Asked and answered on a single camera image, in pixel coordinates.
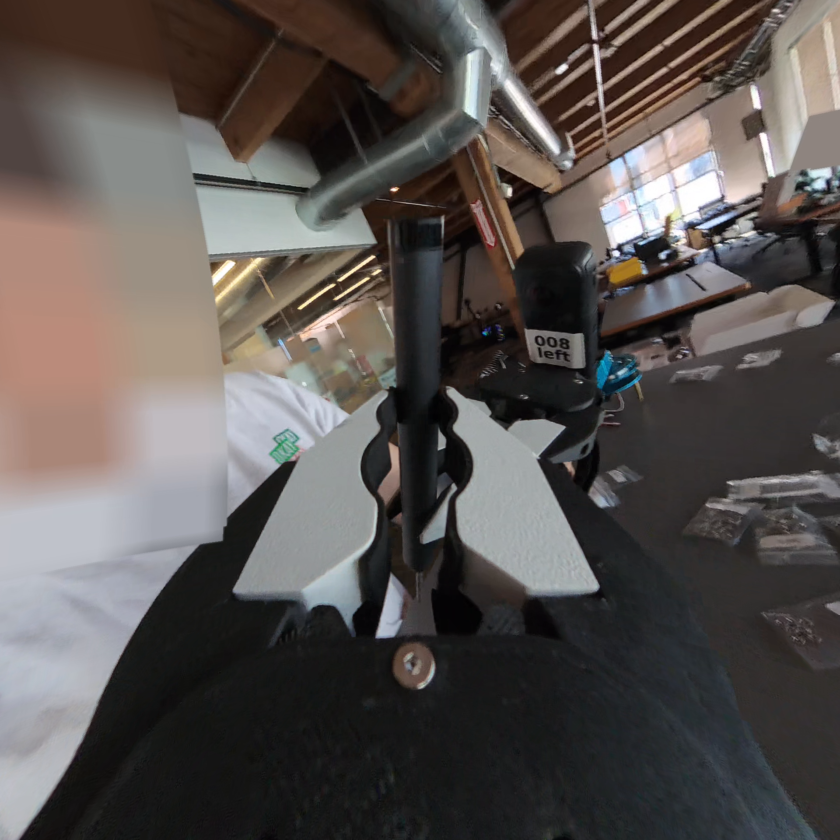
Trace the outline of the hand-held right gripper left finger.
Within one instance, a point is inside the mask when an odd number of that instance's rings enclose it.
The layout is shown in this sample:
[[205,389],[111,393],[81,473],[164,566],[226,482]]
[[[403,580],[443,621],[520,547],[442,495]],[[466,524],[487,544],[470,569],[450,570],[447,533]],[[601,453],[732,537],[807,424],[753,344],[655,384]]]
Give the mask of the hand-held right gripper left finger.
[[382,606],[391,562],[380,488],[395,430],[393,392],[381,392],[299,458],[234,585],[238,599]]

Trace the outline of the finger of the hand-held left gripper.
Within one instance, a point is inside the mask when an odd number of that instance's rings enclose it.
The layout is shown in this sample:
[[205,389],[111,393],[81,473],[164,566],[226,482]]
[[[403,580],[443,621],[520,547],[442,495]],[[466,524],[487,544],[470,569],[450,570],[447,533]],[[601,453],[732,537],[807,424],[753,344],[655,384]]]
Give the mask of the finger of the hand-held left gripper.
[[399,554],[399,582],[406,590],[399,628],[400,637],[436,635],[432,595],[438,587],[438,574],[443,560],[446,502],[451,495],[451,487],[452,481],[446,474],[437,479],[436,507],[422,531],[422,547],[431,550],[432,564],[423,572],[419,583],[415,573]]
[[566,426],[548,419],[523,419],[512,423],[508,432],[539,458],[566,430]]

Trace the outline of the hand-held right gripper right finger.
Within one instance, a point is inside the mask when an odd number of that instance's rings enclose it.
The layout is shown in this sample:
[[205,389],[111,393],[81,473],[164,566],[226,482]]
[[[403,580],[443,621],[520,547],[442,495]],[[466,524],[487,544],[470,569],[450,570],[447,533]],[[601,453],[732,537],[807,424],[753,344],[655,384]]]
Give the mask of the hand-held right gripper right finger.
[[477,607],[598,592],[540,457],[456,389],[445,388],[440,405],[453,485],[438,591]]

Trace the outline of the blue toy robot arm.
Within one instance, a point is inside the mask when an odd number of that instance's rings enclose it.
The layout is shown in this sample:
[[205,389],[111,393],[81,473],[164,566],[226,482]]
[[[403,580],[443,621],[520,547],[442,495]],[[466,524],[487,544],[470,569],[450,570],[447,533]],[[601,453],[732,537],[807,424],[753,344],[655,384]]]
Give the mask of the blue toy robot arm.
[[604,350],[596,363],[596,385],[602,403],[627,389],[638,390],[643,373],[636,355]]

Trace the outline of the dark grey screwdriver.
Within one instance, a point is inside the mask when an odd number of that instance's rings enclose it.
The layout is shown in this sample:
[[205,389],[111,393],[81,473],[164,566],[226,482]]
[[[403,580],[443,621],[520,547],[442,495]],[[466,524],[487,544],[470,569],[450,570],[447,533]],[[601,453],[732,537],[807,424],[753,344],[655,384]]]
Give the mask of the dark grey screwdriver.
[[435,558],[421,536],[438,505],[444,226],[437,216],[401,217],[388,227],[402,557],[415,578],[416,601],[428,608],[434,605]]

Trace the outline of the brown background desk with slot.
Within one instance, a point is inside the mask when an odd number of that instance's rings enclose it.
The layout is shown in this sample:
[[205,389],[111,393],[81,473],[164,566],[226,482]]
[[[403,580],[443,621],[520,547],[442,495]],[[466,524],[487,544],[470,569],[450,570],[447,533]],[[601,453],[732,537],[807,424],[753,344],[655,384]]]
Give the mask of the brown background desk with slot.
[[674,275],[633,287],[609,300],[600,328],[603,340],[645,325],[691,312],[714,301],[749,291],[749,280],[714,261],[702,262]]

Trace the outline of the dark desk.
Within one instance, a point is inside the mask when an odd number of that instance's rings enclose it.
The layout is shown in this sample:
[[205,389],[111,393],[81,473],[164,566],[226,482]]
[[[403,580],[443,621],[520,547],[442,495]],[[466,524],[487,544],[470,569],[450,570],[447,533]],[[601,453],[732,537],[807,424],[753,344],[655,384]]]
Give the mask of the dark desk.
[[781,584],[724,563],[722,549],[680,548],[677,526],[712,481],[730,472],[792,466],[794,398],[815,405],[814,373],[782,362],[776,407],[770,373],[752,383],[665,385],[631,422],[634,455],[652,470],[626,532],[549,472],[601,583],[595,595],[488,610],[471,635],[435,642],[451,721],[438,739],[448,764],[427,838],[817,838],[743,721],[736,692],[684,589],[695,575],[717,641],[736,677],[756,678],[749,710],[766,746],[805,735],[783,758],[807,758],[817,734],[838,735],[838,698],[818,677],[783,683],[782,654],[764,652],[747,607],[769,606]]

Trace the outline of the large paned window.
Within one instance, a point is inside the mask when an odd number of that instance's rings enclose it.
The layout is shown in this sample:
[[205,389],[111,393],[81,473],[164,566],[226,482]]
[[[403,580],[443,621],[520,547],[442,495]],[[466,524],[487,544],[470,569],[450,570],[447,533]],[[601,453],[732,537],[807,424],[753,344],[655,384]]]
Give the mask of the large paned window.
[[601,171],[613,186],[598,201],[609,246],[661,235],[669,219],[675,229],[697,221],[708,207],[724,200],[718,156],[713,149],[669,168],[658,164],[642,171],[639,153],[625,155]]

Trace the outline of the white cardboard box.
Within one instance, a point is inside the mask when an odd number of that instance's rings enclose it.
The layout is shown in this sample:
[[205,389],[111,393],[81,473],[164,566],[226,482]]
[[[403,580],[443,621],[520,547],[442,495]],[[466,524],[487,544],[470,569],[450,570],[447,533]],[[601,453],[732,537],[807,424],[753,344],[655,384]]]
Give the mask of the white cardboard box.
[[835,300],[799,285],[755,292],[697,314],[689,328],[696,357],[754,343],[824,322]]

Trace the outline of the person in white shirt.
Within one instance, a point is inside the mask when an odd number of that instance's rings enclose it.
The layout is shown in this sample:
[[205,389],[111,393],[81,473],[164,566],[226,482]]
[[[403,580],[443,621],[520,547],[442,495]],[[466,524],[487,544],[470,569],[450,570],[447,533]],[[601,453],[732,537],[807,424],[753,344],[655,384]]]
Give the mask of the person in white shirt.
[[[260,371],[224,376],[227,513],[348,414]],[[140,620],[196,549],[125,556],[2,582],[1,838],[20,838],[74,757]]]

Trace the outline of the white upright panel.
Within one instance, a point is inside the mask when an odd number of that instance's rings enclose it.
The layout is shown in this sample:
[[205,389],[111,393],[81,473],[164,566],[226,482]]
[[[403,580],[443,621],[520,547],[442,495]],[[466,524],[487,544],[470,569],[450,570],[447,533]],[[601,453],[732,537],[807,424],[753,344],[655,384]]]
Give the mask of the white upright panel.
[[790,175],[801,171],[839,166],[839,111],[809,117],[789,168]]

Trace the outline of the wooden support post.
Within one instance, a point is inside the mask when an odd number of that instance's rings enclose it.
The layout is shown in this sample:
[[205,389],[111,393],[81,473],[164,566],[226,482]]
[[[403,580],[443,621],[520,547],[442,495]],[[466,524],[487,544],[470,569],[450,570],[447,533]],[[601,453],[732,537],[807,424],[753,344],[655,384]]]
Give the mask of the wooden support post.
[[508,201],[502,194],[484,134],[481,133],[471,140],[451,162],[474,226],[476,227],[469,204],[477,199],[482,200],[488,217],[495,225],[497,246],[493,250],[484,246],[479,231],[476,231],[497,279],[501,300],[507,305],[517,329],[522,331],[522,314],[513,271],[524,247]]

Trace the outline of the silver ventilation duct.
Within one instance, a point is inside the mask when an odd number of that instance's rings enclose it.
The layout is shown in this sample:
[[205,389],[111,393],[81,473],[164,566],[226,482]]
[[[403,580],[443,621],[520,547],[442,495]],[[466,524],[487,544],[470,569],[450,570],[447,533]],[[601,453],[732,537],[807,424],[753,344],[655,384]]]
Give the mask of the silver ventilation duct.
[[553,165],[574,164],[570,136],[559,135],[513,69],[507,42],[481,1],[377,2],[390,23],[435,52],[442,64],[442,92],[399,130],[321,177],[300,196],[297,215],[311,230],[330,228],[463,150],[487,128],[490,100],[523,123],[525,134]]

